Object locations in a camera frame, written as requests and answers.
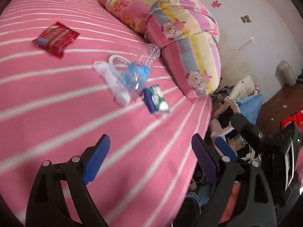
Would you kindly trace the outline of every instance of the cartoon pillowcase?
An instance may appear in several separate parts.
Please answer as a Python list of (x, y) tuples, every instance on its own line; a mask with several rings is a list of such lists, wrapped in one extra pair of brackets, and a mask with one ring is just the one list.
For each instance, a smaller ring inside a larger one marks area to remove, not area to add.
[(158, 0), (146, 18), (145, 38), (159, 46), (179, 88), (188, 98), (219, 86), (219, 27), (198, 0)]
[(150, 10), (149, 5), (141, 0), (99, 0), (99, 3), (134, 32), (145, 33), (147, 23), (144, 20)]

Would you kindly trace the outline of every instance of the blue gripper pad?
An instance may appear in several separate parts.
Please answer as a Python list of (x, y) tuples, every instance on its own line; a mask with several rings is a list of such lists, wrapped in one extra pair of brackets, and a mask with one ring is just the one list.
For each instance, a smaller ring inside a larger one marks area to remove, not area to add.
[(236, 152), (227, 144), (222, 137), (216, 138), (216, 146), (221, 150), (221, 152), (228, 156), (232, 161), (237, 162), (238, 157)]
[(89, 182), (93, 181), (109, 151), (110, 148), (110, 139), (109, 136), (106, 135), (99, 144), (96, 144), (97, 148), (88, 159), (85, 168), (84, 174), (82, 177), (82, 181), (85, 185)]
[(208, 153), (207, 148), (205, 147), (207, 145), (202, 144), (198, 136), (198, 134), (195, 134), (191, 139), (192, 150), (197, 157), (198, 163), (201, 166), (207, 181), (215, 186), (218, 182), (217, 165)]

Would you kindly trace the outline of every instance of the bed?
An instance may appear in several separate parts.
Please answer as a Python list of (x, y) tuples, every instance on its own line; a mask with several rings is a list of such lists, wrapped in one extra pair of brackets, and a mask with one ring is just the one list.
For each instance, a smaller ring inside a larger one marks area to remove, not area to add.
[[(57, 21), (80, 33), (61, 60), (31, 43)], [(132, 61), (145, 43), (95, 0), (12, 0), (5, 8), (0, 17), (0, 193), (22, 222), (41, 163), (66, 162), (107, 134), (110, 151), (87, 186), (102, 216), (113, 227), (170, 225), (196, 165), (191, 137), (197, 132), (204, 137), (211, 99), (187, 99), (158, 60), (148, 84), (160, 85), (170, 114), (156, 117), (143, 102), (124, 108), (114, 102), (91, 65), (113, 54)]]

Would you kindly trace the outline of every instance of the metal screw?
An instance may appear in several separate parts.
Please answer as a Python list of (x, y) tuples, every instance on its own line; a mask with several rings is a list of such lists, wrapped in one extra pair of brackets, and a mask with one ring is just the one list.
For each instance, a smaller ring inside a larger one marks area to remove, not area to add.
[(259, 167), (259, 163), (258, 163), (258, 161), (253, 161), (252, 163), (251, 163), (254, 167)]
[(48, 166), (48, 165), (49, 165), (49, 160), (43, 161), (42, 165), (43, 165), (43, 166)]
[(80, 160), (79, 156), (72, 157), (72, 162), (79, 162), (79, 160)]
[(222, 160), (224, 162), (230, 162), (230, 158), (228, 156), (222, 156)]

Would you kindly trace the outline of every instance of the red snack package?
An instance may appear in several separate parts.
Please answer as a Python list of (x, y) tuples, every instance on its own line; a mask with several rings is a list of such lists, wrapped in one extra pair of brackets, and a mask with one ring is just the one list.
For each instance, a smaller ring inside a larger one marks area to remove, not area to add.
[(52, 55), (60, 58), (64, 55), (65, 48), (70, 45), (80, 33), (57, 22), (47, 28), (38, 38), (34, 39), (34, 44), (46, 50)]
[(303, 110), (296, 112), (294, 115), (287, 117), (286, 119), (282, 120), (281, 128), (285, 128), (289, 123), (296, 122), (299, 126), (301, 132), (303, 133)]

